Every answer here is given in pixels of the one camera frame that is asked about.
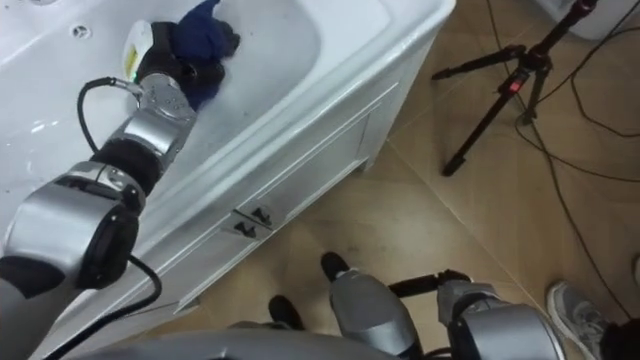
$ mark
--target beige floor tile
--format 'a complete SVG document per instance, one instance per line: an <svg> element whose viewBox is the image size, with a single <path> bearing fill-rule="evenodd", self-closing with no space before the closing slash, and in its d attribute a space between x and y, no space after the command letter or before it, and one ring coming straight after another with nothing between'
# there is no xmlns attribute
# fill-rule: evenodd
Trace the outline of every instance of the beige floor tile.
<svg viewBox="0 0 640 360"><path fill-rule="evenodd" d="M546 14L533 2L490 0L496 25L505 43L534 26L550 24ZM487 0L460 0L458 7L474 33L493 37Z"/></svg>
<svg viewBox="0 0 640 360"><path fill-rule="evenodd" d="M432 82L431 76L447 67L457 66L468 60L483 56L481 39L473 33L459 9L454 10L451 18L438 34L429 56L416 77L411 92L396 118L391 130L405 126L432 104L453 89L464 76L446 82Z"/></svg>

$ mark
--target robotic arm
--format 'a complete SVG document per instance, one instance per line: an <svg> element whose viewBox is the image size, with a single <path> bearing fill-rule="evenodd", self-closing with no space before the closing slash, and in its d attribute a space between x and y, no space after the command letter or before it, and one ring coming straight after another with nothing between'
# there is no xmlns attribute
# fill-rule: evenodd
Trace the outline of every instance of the robotic arm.
<svg viewBox="0 0 640 360"><path fill-rule="evenodd" d="M146 197L193 128L196 113L172 77L154 72L116 86L135 89L139 108L91 159L33 192L9 229L0 258L3 358L28 358L82 291L122 276Z"/></svg>

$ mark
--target black wire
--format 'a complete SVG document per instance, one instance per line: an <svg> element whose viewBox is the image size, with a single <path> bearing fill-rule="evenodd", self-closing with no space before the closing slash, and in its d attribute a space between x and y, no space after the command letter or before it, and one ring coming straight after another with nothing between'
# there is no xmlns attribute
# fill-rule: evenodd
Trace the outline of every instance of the black wire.
<svg viewBox="0 0 640 360"><path fill-rule="evenodd" d="M584 66L589 62L589 60L591 60L593 55L595 55L595 53L598 52L600 50L600 48L602 48L607 42L609 42L610 40L614 39L615 37L617 37L619 35L622 35L623 33L626 33L626 32L629 32L629 31L634 31L633 28L631 28L631 29L626 29L626 30L622 30L622 31L618 32L618 29L622 26L622 24L624 24L624 22L627 20L627 18L629 18L633 14L633 12L636 10L636 8L638 6L640 6L640 1L636 1L636 3L631 7L631 9L629 9L629 11L627 11L627 13L620 19L620 21L618 21L616 23L616 25L609 31L609 33L602 40L600 40L598 45L596 45L593 49L591 49L587 53L587 55L582 59L580 64L578 64L578 66L571 73L569 73L569 75L567 75L567 77L564 78L564 80L562 80L558 85L556 85L556 87L553 88L553 90L549 91L548 94L546 94L540 100L538 100L538 104L540 104L541 102L547 100L553 94L558 92L558 90L560 90L560 88L562 88L569 80L571 80L571 77L575 76L577 73L580 72L580 70L582 70L582 68L584 68Z"/></svg>
<svg viewBox="0 0 640 360"><path fill-rule="evenodd" d="M619 31L617 33L615 33L614 35L610 36L607 41L611 41L612 39L614 39L615 37L622 35L622 34L628 34L630 32L635 32L640 30L640 27L633 27L633 28L629 28L623 31ZM589 114L587 114L586 109L584 108L584 104L582 103L582 99L580 98L580 93L578 92L578 87L576 85L576 76L578 74L574 74L573 76L571 76L571 91L573 92L573 96L576 99L576 104L578 105L578 110L580 111L580 114L582 115L583 118L585 118L587 121L591 122L594 125L597 125L607 131L609 131L610 133L617 135L619 137L622 138L626 138L626 139L631 139L631 138L637 138L640 137L640 133L623 133L621 131L618 131L614 128L612 128L611 126L605 125L602 122L594 119L593 117L591 117Z"/></svg>
<svg viewBox="0 0 640 360"><path fill-rule="evenodd" d="M93 141L91 133L89 132L89 129L87 127L86 119L84 117L84 111L83 111L84 99L90 90L101 87L101 86L113 86L115 83L116 83L116 79L112 77L105 77L105 78L89 81L82 87L82 89L80 90L80 94L78 95L78 103L77 103L78 120L80 122L80 127L82 128L82 134L84 135L85 140L87 141L87 143L89 144L89 147L94 153L98 152L98 147L96 146L96 143ZM89 337L93 336L95 333L100 331L105 326L109 325L110 323L118 319L122 319L123 317L130 315L136 311L140 311L146 308L147 306L153 304L156 300L158 300L158 298L162 294L162 281L160 280L160 277L158 276L158 274L156 274L155 271L153 271L153 269L151 269L144 262L142 262L142 260L138 259L134 255L129 255L129 262L132 265L139 268L140 270L142 270L142 272L144 272L149 277L149 279L151 279L151 281L153 282L153 292L151 293L151 295L133 304L124 306L121 309L118 309L96 320L88 327L82 329L82 331L77 333L74 337L67 340L67 342L62 344L51 354L49 354L45 358L45 360L61 359L63 356L67 355L71 350L75 349L78 345L86 341Z"/></svg>
<svg viewBox="0 0 640 360"><path fill-rule="evenodd" d="M624 315L629 320L631 320L631 314L624 307L624 305L622 305L622 302L620 301L620 299L618 299L618 297L613 292L611 287L609 287L609 284L607 284L607 281L604 279L604 276L602 275L602 272L598 268L598 265L595 259L593 258L593 255L591 255L591 252L589 251L589 247L587 246L587 243L584 240L584 237L582 236L582 232L580 231L578 224L576 224L576 221L574 220L573 215L571 214L571 210L569 209L569 206L567 205L567 202L564 198L564 194L562 193L562 189L560 188L560 181L558 180L558 174L556 172L556 168L553 163L553 158L549 155L549 151L547 151L547 145L545 144L544 140L542 140L542 136L540 136L538 127L536 126L535 123L532 122L531 128L533 129L533 132L536 135L536 139L538 140L538 142L540 143L540 146L542 147L542 150L543 150L542 152L545 154L545 159L547 160L547 163L549 164L549 170L551 171L551 179L553 180L553 187L556 191L556 194L558 195L558 200L560 200L560 205L562 205L562 209L564 210L564 213L567 216L567 220L569 220L569 223L571 224L571 228L573 228L573 231L576 233L576 237L578 238L578 241L580 242L582 249L587 255L587 258L589 259L591 266L595 270L596 275L598 276L598 279L600 279L600 281L604 285L604 288L607 290L607 292L609 293L613 301L618 305L618 307L620 307Z"/></svg>
<svg viewBox="0 0 640 360"><path fill-rule="evenodd" d="M158 275L144 262L133 255L129 255L129 262L142 270L142 272L144 272L151 279L154 287L153 293L140 301L137 301L131 305L127 305L96 320L93 324L84 328L74 337L67 340L67 342L57 348L54 352L45 357L45 360L61 359L63 356L67 355L71 350L73 350L83 341L87 340L89 337L100 331L105 326L136 311L142 310L145 307L151 305L154 301L158 300L160 294L162 293L162 281L160 281Z"/></svg>
<svg viewBox="0 0 640 360"><path fill-rule="evenodd" d="M451 355L450 347L429 351L428 353L424 354L424 356L422 356L422 360L451 359L451 356L444 356L444 355Z"/></svg>
<svg viewBox="0 0 640 360"><path fill-rule="evenodd" d="M78 101L76 102L76 109L78 112L78 121L80 122L80 129L82 129L82 135L84 135L87 144L91 148L93 153L98 152L98 146L95 141L91 137L91 133L89 132L89 128L87 127L87 120L84 117L84 98L87 96L87 93L92 89L99 88L102 86L113 86L116 83L116 78L113 77L104 77L100 79L95 79L89 81L84 84L82 89L80 89L80 93L78 94Z"/></svg>
<svg viewBox="0 0 640 360"><path fill-rule="evenodd" d="M587 54L587 56L582 60L582 62L576 67L576 69L574 69L571 74L565 79L563 80L558 86L556 86L555 89L553 89L552 91L550 91L547 95L545 95L542 99L540 99L538 101L538 104L540 104L542 101L548 99L550 96L552 96L555 92L557 92L567 81L571 80L573 77L575 77L576 74L578 74L580 72L580 70L582 70L582 68L585 66L585 64L589 61L589 59L591 59L591 57L593 57L593 55L600 50L600 48L602 48L602 46L604 46L607 42L611 41L611 39L615 38L616 36L618 36L619 34L616 34L617 29L624 23L624 21L631 16L631 14L634 12L634 10L640 6L640 0L638 0L634 6L631 7L631 9L626 13L625 16L622 17L622 19L613 27L613 29L611 29L611 31L607 34L607 36L600 41L600 43L598 43L598 45L596 45L591 51L589 51L589 53ZM493 9L491 6L488 7L489 11L492 12ZM496 38L496 43L500 44L500 35L499 32L497 31L497 26L495 24L495 19L493 16L491 16L491 21L493 22L492 27L494 29L494 36ZM607 281L605 280L604 276L602 275L602 272L600 271L600 268L598 267L595 259L593 258L593 255L591 254L591 252L589 251L589 247L586 244L586 241L584 240L584 237L582 236L582 232L580 231L580 228L578 227L577 223L575 222L573 215L571 214L571 210L569 209L569 206L567 205L567 202L564 198L564 194L562 193L562 189L560 187L560 182L558 180L558 175L556 173L556 169L555 169L555 165L553 163L553 159L559 160L564 164L567 164L571 167L573 167L574 169L578 169L580 171L584 171L588 174L591 175L595 175L595 176L600 176L603 178L608 178L608 179L615 179L615 180L620 180L620 181L627 181L627 182L640 182L637 180L631 180L631 179L622 179L622 178L616 178L613 176L608 176L608 175L603 175L603 174L599 174L596 173L594 171L590 171L590 170L586 170L586 169L582 169L579 166L570 164L568 161L565 161L563 159L560 159L559 157L551 154L549 152L549 150L547 149L547 146L544 142L544 140L542 139L542 136L540 135L540 132L538 131L537 126L535 125L535 123L531 123L531 126L533 128L534 134L536 136L536 139L538 140L538 143L540 144L540 146L538 147L535 143L533 143L532 141L530 141L528 138L526 138L524 136L524 134L522 134L520 132L520 129L518 128L517 124L518 124L518 120L524 115L521 114L517 119L516 119L516 131L518 132L518 134L525 139L527 142L529 142L531 145L533 145L534 147L536 147L538 150L540 150L544 155L545 155L545 159L547 161L547 164L549 165L549 170L551 172L551 178L553 181L553 185L554 185L554 189L556 191L556 194L558 196L558 200L560 201L560 205L562 206L562 209L564 210L565 216L567 217L567 220L569 221L573 231L576 233L576 237L578 238L578 241L583 249L583 251L585 252L585 254L587 255L587 258L591 264L591 266L593 267L594 271L596 272L596 275L598 276L599 280L602 282L603 286L605 287L605 289L607 290L607 292L609 293L609 295L611 296L611 298L613 299L613 301L616 303L616 305L618 305L620 307L620 309L622 310L622 312L625 314L625 316L631 320L631 314L629 313L629 311L624 307L624 305L622 304L622 302L620 301L620 299L618 299L618 297L616 296L616 294L613 292L613 290L611 289L611 287L609 287L609 284L607 283Z"/></svg>
<svg viewBox="0 0 640 360"><path fill-rule="evenodd" d="M513 125L514 128L516 129L516 132L518 133L518 135L520 136L520 138L526 142L528 142L531 146L535 147L536 149L538 149L541 152L545 152L544 149L542 149L542 147L540 147L539 145L537 145L536 143L534 143L531 139L529 139L528 137L526 137L522 131L520 130L520 128L518 127L518 122L519 120L522 118L522 115L520 115L519 117L516 118L516 120L514 121ZM593 175L593 176L597 176L603 179L607 179L607 180L615 180L615 181L621 181L621 182L627 182L627 183L640 183L640 179L628 179L628 178L623 178L623 177L617 177L617 176L612 176L612 175L605 175L605 174L600 174L598 172L595 172L593 170L589 170L589 169L585 169L583 167L580 167L576 164L572 164L567 160L564 160L563 158L555 155L554 153L550 152L550 151L546 151L546 154L551 156L553 159L569 166L572 167L578 171L581 171L583 173L589 174L589 175Z"/></svg>

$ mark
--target drain hole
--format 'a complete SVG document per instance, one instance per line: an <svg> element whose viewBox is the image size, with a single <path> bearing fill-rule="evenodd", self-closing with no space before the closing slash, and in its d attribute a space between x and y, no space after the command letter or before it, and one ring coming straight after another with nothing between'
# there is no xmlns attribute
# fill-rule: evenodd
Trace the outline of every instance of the drain hole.
<svg viewBox="0 0 640 360"><path fill-rule="evenodd" d="M71 28L71 36L76 39L88 39L91 37L91 30L84 25L76 25Z"/></svg>

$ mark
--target silver robot leg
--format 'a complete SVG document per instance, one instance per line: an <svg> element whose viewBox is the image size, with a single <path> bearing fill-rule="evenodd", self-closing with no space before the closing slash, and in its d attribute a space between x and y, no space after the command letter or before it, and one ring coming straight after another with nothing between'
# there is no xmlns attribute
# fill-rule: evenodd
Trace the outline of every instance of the silver robot leg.
<svg viewBox="0 0 640 360"><path fill-rule="evenodd" d="M331 281L331 307L342 336L401 359L419 359L422 347L409 311L376 278L349 268L335 253L322 258Z"/></svg>

